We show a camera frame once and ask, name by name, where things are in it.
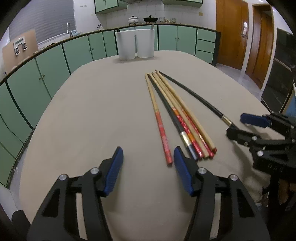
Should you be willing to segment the wooden door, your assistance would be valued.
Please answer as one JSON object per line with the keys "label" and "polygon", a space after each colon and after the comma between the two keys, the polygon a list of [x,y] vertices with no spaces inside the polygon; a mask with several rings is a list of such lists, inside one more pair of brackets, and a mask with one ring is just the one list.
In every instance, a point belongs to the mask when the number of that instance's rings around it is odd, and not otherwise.
{"label": "wooden door", "polygon": [[216,31],[221,33],[217,62],[242,69],[248,35],[248,3],[240,0],[216,1]]}
{"label": "wooden door", "polygon": [[246,74],[262,89],[271,60],[274,40],[273,13],[270,4],[252,7],[253,29]]}

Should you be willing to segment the red bamboo chopstick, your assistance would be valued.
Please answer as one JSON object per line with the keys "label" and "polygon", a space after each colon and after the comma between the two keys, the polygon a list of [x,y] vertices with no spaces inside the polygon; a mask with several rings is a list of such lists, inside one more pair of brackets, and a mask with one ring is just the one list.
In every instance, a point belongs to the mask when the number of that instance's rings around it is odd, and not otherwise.
{"label": "red bamboo chopstick", "polygon": [[206,133],[204,128],[201,126],[200,122],[197,120],[193,112],[186,106],[182,98],[177,94],[174,88],[168,83],[166,78],[161,76],[158,70],[155,70],[155,74],[166,86],[167,90],[174,97],[174,100],[176,100],[176,102],[178,103],[182,113],[186,116],[187,121],[190,123],[190,125],[194,129],[195,135],[198,136],[197,141],[203,143],[203,146],[207,150],[209,157],[211,158],[214,157],[215,153],[217,152],[216,146],[214,145],[213,141],[211,140],[209,135]]}

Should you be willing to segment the brown water dispenser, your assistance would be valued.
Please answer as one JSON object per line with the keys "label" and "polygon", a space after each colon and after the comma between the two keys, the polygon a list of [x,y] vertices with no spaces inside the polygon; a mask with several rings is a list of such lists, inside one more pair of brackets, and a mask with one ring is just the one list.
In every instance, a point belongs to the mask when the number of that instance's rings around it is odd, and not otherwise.
{"label": "brown water dispenser", "polygon": [[8,74],[16,66],[38,51],[35,29],[20,34],[3,47],[4,69]]}

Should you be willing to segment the white utensil holder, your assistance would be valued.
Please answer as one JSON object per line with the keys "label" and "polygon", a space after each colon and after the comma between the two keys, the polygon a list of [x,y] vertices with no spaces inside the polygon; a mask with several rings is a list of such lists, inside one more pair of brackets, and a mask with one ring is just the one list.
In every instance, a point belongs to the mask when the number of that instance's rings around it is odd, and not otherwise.
{"label": "white utensil holder", "polygon": [[154,29],[136,29],[115,33],[119,60],[127,61],[154,56]]}

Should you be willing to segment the beige tablecloth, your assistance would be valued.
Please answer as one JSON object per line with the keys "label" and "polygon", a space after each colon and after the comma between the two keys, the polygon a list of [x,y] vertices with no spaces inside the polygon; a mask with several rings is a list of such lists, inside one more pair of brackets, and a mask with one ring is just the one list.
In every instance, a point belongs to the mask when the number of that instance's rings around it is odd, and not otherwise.
{"label": "beige tablecloth", "polygon": [[145,73],[161,71],[224,113],[239,128],[280,139],[269,128],[245,126],[242,113],[267,109],[216,67],[179,51],[120,61],[113,56],[78,68],[43,113],[21,172],[20,202],[32,221],[59,175],[85,174],[124,153],[114,190],[102,200],[114,240],[183,240],[195,199],[174,167],[166,165]]}

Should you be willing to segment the green upper kitchen cabinets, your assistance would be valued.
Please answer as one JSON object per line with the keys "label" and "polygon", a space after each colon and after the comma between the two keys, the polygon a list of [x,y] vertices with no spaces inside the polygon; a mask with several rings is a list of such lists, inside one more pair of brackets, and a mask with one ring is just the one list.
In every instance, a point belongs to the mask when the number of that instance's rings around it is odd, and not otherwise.
{"label": "green upper kitchen cabinets", "polygon": [[[112,11],[126,9],[128,4],[134,3],[135,1],[101,1],[94,0],[95,13],[106,14]],[[203,5],[203,1],[162,1],[166,5],[180,5],[180,6],[193,6],[200,8]]]}

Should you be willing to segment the grey window blind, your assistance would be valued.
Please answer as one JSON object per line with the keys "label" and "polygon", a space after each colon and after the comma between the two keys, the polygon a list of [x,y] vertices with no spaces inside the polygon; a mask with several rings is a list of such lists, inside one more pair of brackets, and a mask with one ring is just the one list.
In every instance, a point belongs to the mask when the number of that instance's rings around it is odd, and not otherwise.
{"label": "grey window blind", "polygon": [[9,26],[10,40],[34,29],[37,43],[65,34],[67,23],[76,30],[73,0],[30,1]]}

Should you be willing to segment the green kitchen cabinets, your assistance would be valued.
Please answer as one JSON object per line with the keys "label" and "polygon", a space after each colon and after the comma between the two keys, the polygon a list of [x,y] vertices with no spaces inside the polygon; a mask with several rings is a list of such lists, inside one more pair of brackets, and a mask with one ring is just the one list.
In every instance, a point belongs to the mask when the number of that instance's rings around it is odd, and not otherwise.
{"label": "green kitchen cabinets", "polygon": [[[94,0],[95,13],[106,14],[112,11],[126,9],[128,4],[134,3],[135,1],[101,1]],[[162,1],[166,5],[180,5],[180,6],[193,6],[200,8],[203,5],[203,1]]]}
{"label": "green kitchen cabinets", "polygon": [[[177,50],[216,65],[220,33],[197,26],[154,25],[154,49]],[[54,43],[16,66],[1,80],[1,185],[56,92],[79,67],[118,53],[109,29]]]}

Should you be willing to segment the red-end bamboo chopstick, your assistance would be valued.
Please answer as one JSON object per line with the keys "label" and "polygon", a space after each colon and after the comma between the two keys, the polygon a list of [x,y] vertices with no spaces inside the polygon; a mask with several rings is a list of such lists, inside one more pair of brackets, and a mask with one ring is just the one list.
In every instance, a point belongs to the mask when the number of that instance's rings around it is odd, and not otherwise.
{"label": "red-end bamboo chopstick", "polygon": [[166,164],[168,166],[170,166],[170,165],[173,164],[173,159],[171,157],[171,151],[170,151],[168,139],[167,139],[166,132],[165,132],[165,129],[164,129],[164,125],[163,125],[163,122],[162,122],[162,118],[161,118],[161,115],[160,115],[160,112],[159,112],[159,108],[158,108],[158,105],[157,105],[157,102],[156,102],[156,98],[155,98],[154,92],[152,90],[152,84],[151,84],[151,82],[149,80],[149,76],[148,76],[147,73],[145,73],[145,80],[147,82],[147,87],[148,87],[149,94],[150,94],[150,97],[151,97],[152,106],[153,106],[153,109],[154,109],[154,114],[156,116],[156,121],[157,121],[158,129],[159,129],[159,134],[160,134],[160,137],[161,137],[161,142],[162,142],[164,153],[165,153]]}

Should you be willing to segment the black chopstick gold band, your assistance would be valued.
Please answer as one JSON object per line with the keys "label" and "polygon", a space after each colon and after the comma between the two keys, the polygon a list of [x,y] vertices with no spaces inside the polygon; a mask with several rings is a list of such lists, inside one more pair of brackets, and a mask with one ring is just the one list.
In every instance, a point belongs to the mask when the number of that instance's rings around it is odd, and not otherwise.
{"label": "black chopstick gold band", "polygon": [[167,96],[164,93],[164,91],[161,89],[157,81],[152,77],[151,74],[147,74],[150,82],[152,83],[153,87],[155,88],[156,92],[158,93],[160,99],[162,100],[164,106],[166,107],[166,110],[168,111],[173,124],[175,125],[182,141],[184,142],[184,145],[186,146],[187,151],[191,155],[191,157],[197,161],[198,160],[198,155],[195,151],[194,146],[192,145],[192,142],[190,141],[186,131],[184,130],[183,126],[181,125],[180,121],[178,120],[176,114],[174,113],[172,107],[169,105],[169,100],[167,100]]}

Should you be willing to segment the white cooking pot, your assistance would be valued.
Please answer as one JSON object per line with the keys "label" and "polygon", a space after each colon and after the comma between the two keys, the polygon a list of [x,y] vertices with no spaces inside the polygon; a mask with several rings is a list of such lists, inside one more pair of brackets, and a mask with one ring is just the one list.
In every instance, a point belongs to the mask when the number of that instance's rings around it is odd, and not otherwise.
{"label": "white cooking pot", "polygon": [[128,18],[128,24],[131,25],[137,25],[139,24],[139,18],[136,16],[131,16]]}

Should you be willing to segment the green lower kitchen cabinets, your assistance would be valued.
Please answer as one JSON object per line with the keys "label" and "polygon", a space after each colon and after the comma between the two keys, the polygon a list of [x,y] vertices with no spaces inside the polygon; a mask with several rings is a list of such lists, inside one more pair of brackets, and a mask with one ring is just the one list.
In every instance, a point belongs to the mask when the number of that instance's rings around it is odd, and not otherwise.
{"label": "green lower kitchen cabinets", "polygon": [[[177,50],[216,65],[220,33],[197,26],[154,25],[154,49]],[[1,185],[56,92],[79,67],[118,53],[109,29],[54,43],[16,66],[1,80]]]}

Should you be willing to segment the red orange patterned chopstick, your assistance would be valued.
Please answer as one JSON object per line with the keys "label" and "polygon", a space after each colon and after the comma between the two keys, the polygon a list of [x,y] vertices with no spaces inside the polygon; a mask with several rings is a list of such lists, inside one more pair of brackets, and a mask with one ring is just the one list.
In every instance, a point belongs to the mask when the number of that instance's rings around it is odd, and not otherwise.
{"label": "red orange patterned chopstick", "polygon": [[[157,83],[159,84],[159,86],[161,87],[160,81],[157,80],[156,78],[156,74],[154,73],[150,73],[152,75],[152,77],[157,81]],[[169,99],[168,94],[166,94],[167,96],[167,100],[169,100],[169,105],[172,107],[174,113],[176,114],[178,120],[180,121],[181,125],[183,126],[184,130],[186,131],[190,141],[192,142],[192,145],[195,148],[195,151],[198,155],[198,160],[201,159],[204,156],[204,153],[202,152],[201,148],[199,147],[197,141],[195,140],[195,138],[193,137],[193,135],[191,134],[187,124],[185,123],[184,119],[181,117],[181,115],[179,114],[178,110],[175,108],[174,104],[172,103],[172,101]]]}

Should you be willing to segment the black wok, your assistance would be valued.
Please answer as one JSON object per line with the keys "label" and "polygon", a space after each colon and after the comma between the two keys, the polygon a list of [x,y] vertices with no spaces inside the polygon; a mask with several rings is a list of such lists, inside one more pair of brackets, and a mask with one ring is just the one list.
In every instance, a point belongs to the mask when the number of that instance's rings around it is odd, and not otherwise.
{"label": "black wok", "polygon": [[156,23],[158,21],[158,18],[156,17],[153,17],[152,15],[149,15],[148,17],[144,18],[144,21],[146,24],[149,24],[149,23]]}

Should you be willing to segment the steel faucet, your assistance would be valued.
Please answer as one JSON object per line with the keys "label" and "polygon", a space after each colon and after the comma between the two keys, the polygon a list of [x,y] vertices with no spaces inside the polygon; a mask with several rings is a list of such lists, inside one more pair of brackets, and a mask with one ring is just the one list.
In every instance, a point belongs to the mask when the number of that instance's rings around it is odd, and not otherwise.
{"label": "steel faucet", "polygon": [[69,22],[67,22],[66,34],[69,35],[70,38],[72,38],[71,24]]}

